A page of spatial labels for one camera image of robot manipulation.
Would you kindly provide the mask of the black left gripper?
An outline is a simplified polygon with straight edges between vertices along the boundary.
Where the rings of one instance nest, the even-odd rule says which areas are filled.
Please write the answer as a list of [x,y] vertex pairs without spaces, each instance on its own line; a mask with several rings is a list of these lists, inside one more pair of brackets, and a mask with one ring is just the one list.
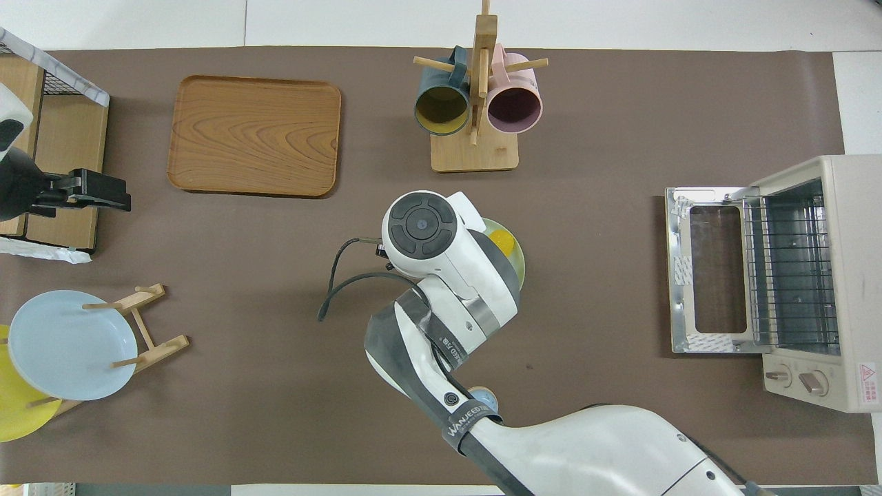
[[1,220],[6,222],[23,214],[54,218],[58,209],[132,210],[123,179],[83,172],[83,194],[88,198],[76,198],[73,202],[66,194],[51,189],[50,182],[51,176],[44,174],[30,155],[19,148],[10,148],[1,163]]

